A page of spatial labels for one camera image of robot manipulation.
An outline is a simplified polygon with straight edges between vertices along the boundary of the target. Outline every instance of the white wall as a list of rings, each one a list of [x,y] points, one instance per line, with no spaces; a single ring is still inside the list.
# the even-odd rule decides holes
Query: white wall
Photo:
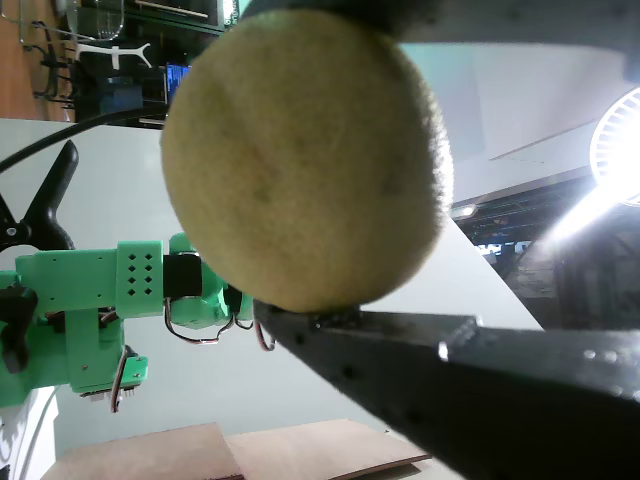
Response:
[[[0,120],[0,157],[60,128]],[[63,200],[60,224],[77,248],[115,247],[118,240],[167,240],[180,230],[160,168],[159,133],[101,127],[74,138],[80,165]],[[0,191],[22,215],[61,145],[0,176]],[[478,313],[495,326],[537,323],[451,222],[433,257],[404,288],[374,305],[407,312]],[[349,417],[383,425],[334,391],[284,349],[263,353],[251,332],[232,331],[216,346],[169,335],[160,318],[126,322],[127,342],[150,358],[150,376],[117,415],[63,387],[56,449],[203,422],[227,434]]]
[[[455,201],[588,167],[595,128],[596,123],[590,123],[502,157],[456,164]]]

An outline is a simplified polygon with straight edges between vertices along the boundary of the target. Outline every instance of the black clamp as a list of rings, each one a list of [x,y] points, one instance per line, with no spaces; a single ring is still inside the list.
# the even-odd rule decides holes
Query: black clamp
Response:
[[[20,373],[29,364],[27,331],[38,305],[36,292],[26,287],[0,290],[0,320],[7,325],[0,333],[2,359],[9,373]]]
[[[73,250],[73,242],[56,220],[56,211],[78,166],[78,150],[68,141],[19,222],[0,196],[0,252],[16,245],[39,250]]]

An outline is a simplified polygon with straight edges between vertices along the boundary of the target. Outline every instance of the ceiling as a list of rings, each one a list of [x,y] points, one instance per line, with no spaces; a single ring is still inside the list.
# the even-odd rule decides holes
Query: ceiling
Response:
[[[579,139],[575,132],[566,134],[572,148],[560,145],[564,139],[556,137],[554,147],[546,151],[561,149],[560,160],[567,165],[587,165],[590,133],[584,130],[593,129],[587,124],[599,120],[618,97],[633,88],[622,78],[623,57],[605,50],[452,44],[403,48],[434,89],[442,108],[456,167],[456,201],[566,169],[564,164],[543,167],[546,157],[539,156],[539,149],[535,158],[528,158],[528,149],[518,152],[513,156],[518,163],[515,167],[507,164],[509,155],[499,162],[494,159],[576,127],[582,126],[577,129],[583,131]],[[574,145],[581,147],[579,152]],[[567,158],[572,151],[579,158]],[[517,174],[496,179],[502,168]]]

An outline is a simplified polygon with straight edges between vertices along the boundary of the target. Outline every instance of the black cable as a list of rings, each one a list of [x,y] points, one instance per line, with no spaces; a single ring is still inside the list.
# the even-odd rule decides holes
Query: black cable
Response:
[[[59,132],[52,133],[47,137],[41,138],[37,142],[34,142],[31,145],[24,147],[22,150],[17,151],[13,155],[8,156],[2,162],[0,162],[0,174],[6,172],[25,158],[30,157],[31,155],[34,155],[39,151],[50,147],[51,145],[66,140],[67,138],[73,137],[74,135],[82,133],[93,127],[105,125],[111,122],[128,120],[131,118],[141,118],[151,115],[163,115],[168,111],[169,107],[167,105],[156,105],[153,107],[125,110],[123,112],[107,113],[105,115],[93,117],[88,120],[83,120],[82,122],[71,125],[64,130],[60,130]]]
[[[235,317],[232,316],[227,322],[227,324],[224,327],[222,327],[220,330],[218,330],[218,333],[216,334],[216,338],[197,339],[197,338],[185,337],[184,335],[180,335],[178,332],[176,332],[173,329],[173,321],[171,320],[171,299],[165,298],[164,300],[164,325],[167,327],[167,330],[169,330],[169,332],[171,332],[173,335],[178,337],[180,340],[184,340],[185,342],[191,343],[193,345],[215,345],[220,341],[220,335],[222,335],[224,332],[226,332],[231,327],[233,327],[234,322],[235,322]]]
[[[102,325],[109,325],[111,322],[115,322],[118,318],[118,314],[116,313],[115,310],[105,313],[104,315],[102,315],[100,317],[100,323]]]
[[[124,376],[124,367],[127,364],[127,358],[129,358],[129,345],[125,345],[122,350],[122,356],[118,362],[118,369],[116,370],[116,378],[111,386],[111,413],[118,413],[120,411],[120,386],[122,384],[122,377]]]
[[[251,322],[249,325],[243,325],[242,322],[238,320],[238,317],[234,317],[234,321],[236,327],[240,327],[243,330],[251,330],[253,328],[253,322]]]
[[[276,348],[276,339],[271,337],[271,342],[267,344],[267,341],[264,339],[264,334],[262,333],[262,325],[257,320],[253,322],[255,324],[256,329],[256,337],[258,337],[258,343],[260,344],[260,348],[265,352],[273,352]]]

